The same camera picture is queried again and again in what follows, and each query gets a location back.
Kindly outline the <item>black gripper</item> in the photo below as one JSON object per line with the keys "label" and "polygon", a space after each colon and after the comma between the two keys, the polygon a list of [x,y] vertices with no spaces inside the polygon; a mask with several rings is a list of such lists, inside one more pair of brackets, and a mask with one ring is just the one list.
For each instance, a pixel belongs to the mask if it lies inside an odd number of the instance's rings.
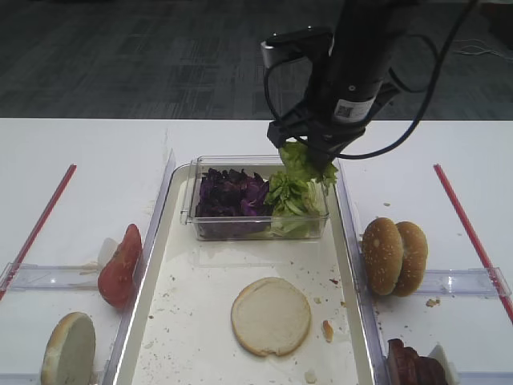
{"label": "black gripper", "polygon": [[328,54],[312,63],[303,99],[275,113],[267,137],[275,148],[289,138],[304,140],[314,168],[324,172],[370,121],[399,93],[384,78],[393,40],[332,40]]}

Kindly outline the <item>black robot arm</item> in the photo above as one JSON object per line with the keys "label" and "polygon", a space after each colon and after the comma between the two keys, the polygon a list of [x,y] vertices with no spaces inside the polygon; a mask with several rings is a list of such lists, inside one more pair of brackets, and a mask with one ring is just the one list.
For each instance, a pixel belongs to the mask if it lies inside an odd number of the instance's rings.
{"label": "black robot arm", "polygon": [[417,1],[346,1],[335,30],[309,26],[275,34],[261,43],[265,70],[307,58],[312,72],[302,100],[275,115],[267,136],[276,148],[304,137],[315,168],[325,169],[362,136],[366,126],[398,93],[385,83],[398,40]]}

